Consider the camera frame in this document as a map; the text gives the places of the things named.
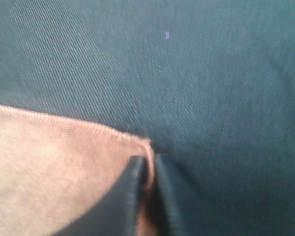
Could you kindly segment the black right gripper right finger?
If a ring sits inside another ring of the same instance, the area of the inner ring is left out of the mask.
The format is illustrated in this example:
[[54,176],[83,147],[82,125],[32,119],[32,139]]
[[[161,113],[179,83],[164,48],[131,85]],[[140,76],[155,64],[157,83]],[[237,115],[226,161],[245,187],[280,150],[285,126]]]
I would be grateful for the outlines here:
[[155,177],[171,236],[236,235],[236,226],[196,193],[168,155],[156,155]]

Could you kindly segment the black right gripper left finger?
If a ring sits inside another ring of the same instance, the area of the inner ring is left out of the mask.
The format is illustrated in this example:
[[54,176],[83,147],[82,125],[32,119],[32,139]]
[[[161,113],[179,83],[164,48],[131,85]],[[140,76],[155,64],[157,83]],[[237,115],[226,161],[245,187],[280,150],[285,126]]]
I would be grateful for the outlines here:
[[142,187],[146,180],[146,160],[132,156],[123,173],[88,212],[56,236],[134,236]]

